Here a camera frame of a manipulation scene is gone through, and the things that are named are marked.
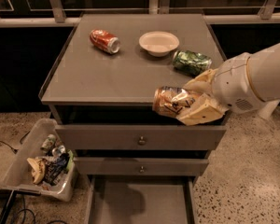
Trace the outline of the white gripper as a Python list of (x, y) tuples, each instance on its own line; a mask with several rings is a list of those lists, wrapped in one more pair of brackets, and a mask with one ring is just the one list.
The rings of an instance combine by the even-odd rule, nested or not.
[(202, 94), (176, 118), (187, 126), (221, 119), (228, 110), (237, 114), (262, 109), (266, 103), (255, 94), (248, 77), (247, 52), (225, 61), (218, 70), (208, 69), (183, 88)]

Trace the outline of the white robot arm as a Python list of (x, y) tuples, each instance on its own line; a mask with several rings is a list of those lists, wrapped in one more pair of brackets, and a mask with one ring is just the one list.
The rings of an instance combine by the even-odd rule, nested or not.
[(225, 112), (243, 114), (280, 101), (280, 43), (254, 54), (242, 53), (184, 85), (199, 93), (177, 119), (196, 125), (221, 119)]

